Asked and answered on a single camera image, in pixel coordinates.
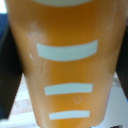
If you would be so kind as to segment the dark blue gripper right finger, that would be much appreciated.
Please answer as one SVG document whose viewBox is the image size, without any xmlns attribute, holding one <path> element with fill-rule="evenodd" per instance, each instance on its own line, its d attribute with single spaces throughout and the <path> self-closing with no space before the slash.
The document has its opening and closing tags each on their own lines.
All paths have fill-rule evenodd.
<svg viewBox="0 0 128 128">
<path fill-rule="evenodd" d="M 128 99 L 128 32 L 125 32 L 124 34 L 116 73 L 123 88 L 124 94 Z"/>
</svg>

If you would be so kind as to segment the dark blue gripper left finger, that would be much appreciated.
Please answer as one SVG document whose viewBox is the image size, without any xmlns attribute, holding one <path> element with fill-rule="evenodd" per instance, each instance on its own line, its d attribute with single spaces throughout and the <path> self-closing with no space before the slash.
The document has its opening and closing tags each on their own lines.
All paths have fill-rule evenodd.
<svg viewBox="0 0 128 128">
<path fill-rule="evenodd" d="M 0 14 L 0 120 L 8 119 L 22 77 L 22 68 L 6 14 Z"/>
</svg>

